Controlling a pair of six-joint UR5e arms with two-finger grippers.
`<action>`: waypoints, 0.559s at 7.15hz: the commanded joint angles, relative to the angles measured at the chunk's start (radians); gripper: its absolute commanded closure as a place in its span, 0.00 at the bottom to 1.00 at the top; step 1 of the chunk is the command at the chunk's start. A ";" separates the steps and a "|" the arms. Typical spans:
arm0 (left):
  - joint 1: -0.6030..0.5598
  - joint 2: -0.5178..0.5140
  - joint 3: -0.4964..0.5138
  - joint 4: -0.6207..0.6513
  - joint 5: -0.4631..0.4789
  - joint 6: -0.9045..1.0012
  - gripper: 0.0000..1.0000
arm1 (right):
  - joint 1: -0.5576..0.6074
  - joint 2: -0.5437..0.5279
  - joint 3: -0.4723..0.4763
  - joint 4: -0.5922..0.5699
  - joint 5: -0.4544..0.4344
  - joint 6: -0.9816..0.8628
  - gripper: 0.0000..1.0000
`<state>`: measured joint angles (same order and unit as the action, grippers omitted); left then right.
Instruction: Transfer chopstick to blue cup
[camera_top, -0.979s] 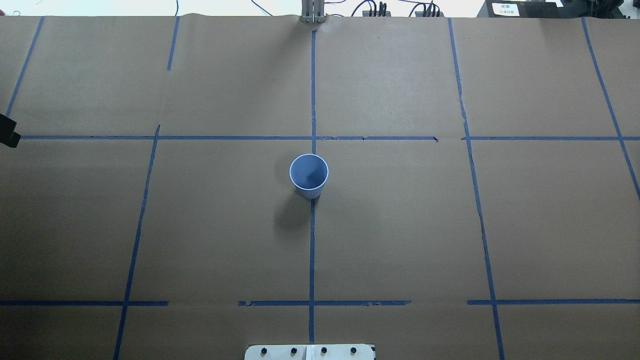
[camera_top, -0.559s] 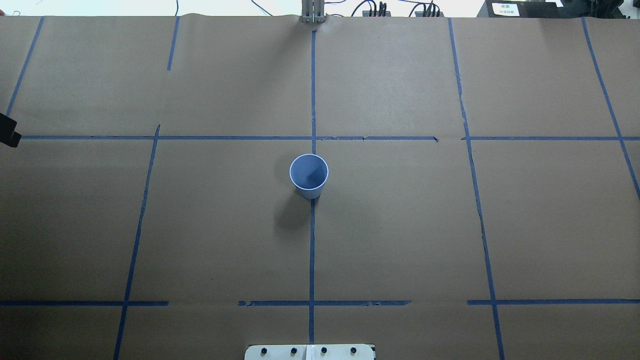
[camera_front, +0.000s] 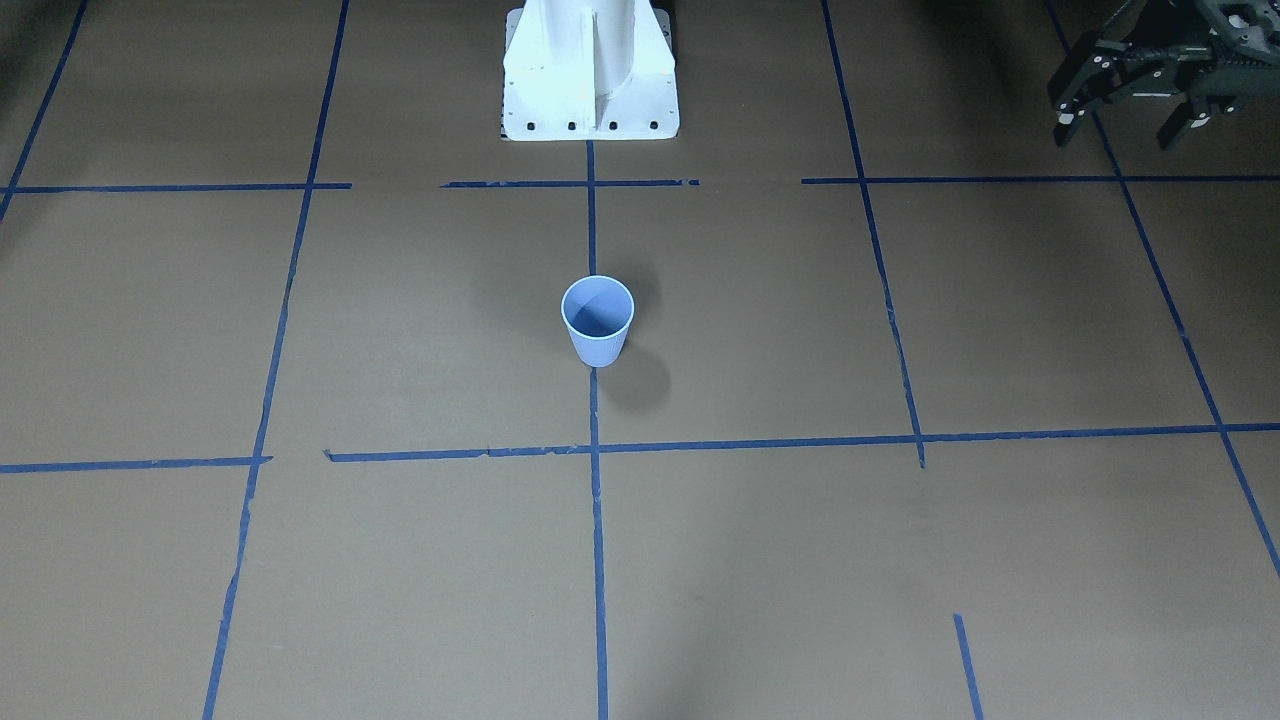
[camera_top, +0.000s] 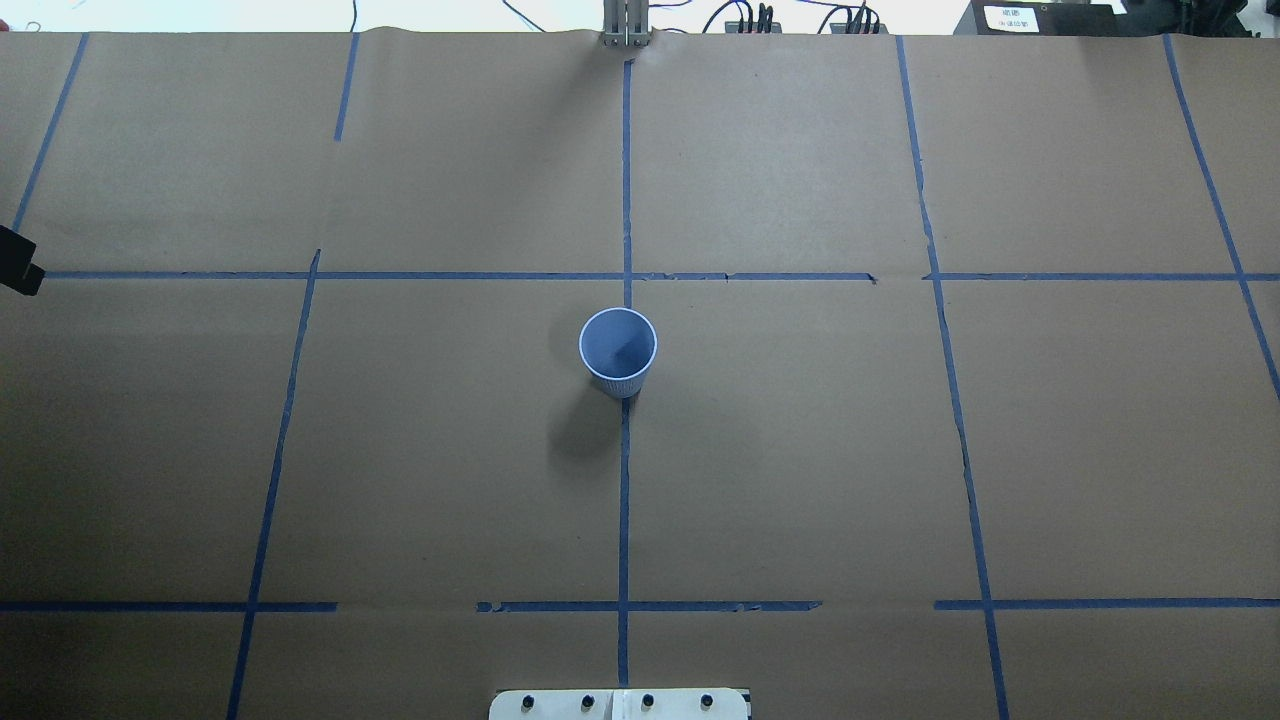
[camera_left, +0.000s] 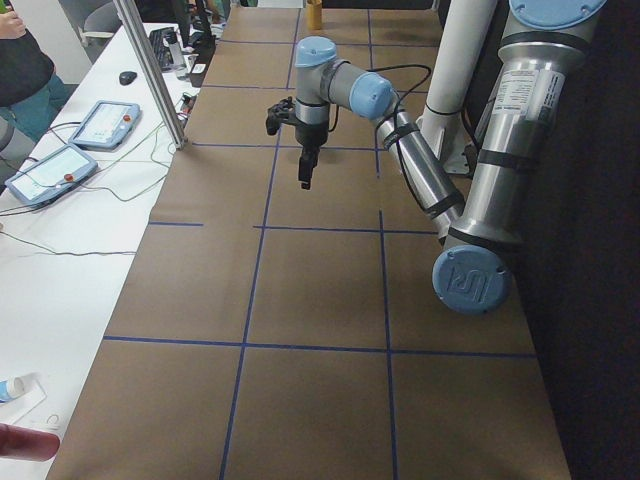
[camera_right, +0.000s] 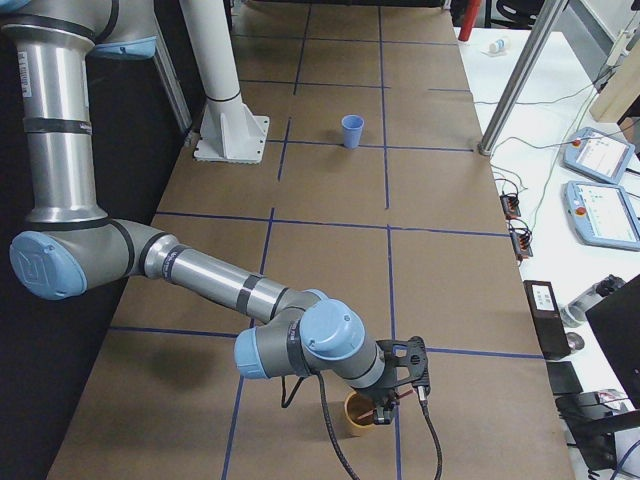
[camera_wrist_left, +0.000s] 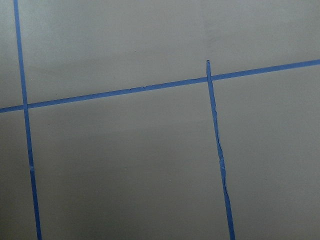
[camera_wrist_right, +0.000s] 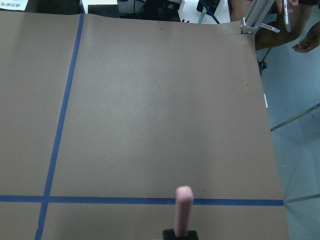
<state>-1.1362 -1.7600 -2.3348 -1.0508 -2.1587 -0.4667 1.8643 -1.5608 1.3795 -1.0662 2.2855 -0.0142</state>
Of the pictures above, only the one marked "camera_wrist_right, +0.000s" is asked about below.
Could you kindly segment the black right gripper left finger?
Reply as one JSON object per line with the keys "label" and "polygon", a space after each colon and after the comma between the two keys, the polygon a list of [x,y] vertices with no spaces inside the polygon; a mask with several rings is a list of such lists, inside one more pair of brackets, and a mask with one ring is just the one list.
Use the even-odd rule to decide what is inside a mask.
{"label": "black right gripper left finger", "polygon": [[162,231],[163,240],[176,240],[176,235],[173,229],[165,229]]}

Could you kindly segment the bystander hand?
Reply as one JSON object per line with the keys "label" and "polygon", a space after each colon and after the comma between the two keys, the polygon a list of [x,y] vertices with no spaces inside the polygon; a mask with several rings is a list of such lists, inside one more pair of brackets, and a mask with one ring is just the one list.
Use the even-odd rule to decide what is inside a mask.
{"label": "bystander hand", "polygon": [[302,41],[295,44],[292,49],[298,53],[308,53],[320,45],[320,37],[306,36]]}

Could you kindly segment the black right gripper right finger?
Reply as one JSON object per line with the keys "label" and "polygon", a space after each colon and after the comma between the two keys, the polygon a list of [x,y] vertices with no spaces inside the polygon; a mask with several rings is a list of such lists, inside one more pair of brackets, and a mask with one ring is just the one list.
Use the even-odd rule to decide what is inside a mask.
{"label": "black right gripper right finger", "polygon": [[199,236],[198,236],[197,231],[195,231],[195,230],[189,230],[189,231],[187,232],[186,239],[187,239],[187,240],[199,240]]}

